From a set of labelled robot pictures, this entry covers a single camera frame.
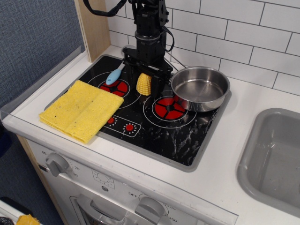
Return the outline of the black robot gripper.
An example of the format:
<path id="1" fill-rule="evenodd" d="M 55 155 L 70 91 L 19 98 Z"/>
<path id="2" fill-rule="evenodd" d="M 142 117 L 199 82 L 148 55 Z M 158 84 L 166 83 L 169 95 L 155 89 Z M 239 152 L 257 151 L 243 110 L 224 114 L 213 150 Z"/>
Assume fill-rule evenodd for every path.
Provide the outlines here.
<path id="1" fill-rule="evenodd" d="M 172 68 L 165 61 L 166 34 L 154 36 L 136 37 L 136 48 L 125 48 L 123 62 L 127 81 L 131 89 L 136 89 L 140 73 L 145 73 L 152 77 L 151 96 L 158 98 L 164 90 L 167 80 L 170 78 Z"/>

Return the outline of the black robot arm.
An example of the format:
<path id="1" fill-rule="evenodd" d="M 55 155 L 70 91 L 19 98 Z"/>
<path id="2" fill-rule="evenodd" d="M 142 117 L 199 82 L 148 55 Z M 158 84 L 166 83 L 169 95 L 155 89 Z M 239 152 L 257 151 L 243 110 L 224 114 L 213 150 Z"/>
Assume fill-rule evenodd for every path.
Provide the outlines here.
<path id="1" fill-rule="evenodd" d="M 136 24 L 136 49 L 123 50 L 128 83 L 135 88 L 139 75 L 145 73 L 151 77 L 151 97 L 158 98 L 173 70 L 165 61 L 166 37 L 171 33 L 165 27 L 169 12 L 163 0 L 132 0 L 130 3 Z"/>

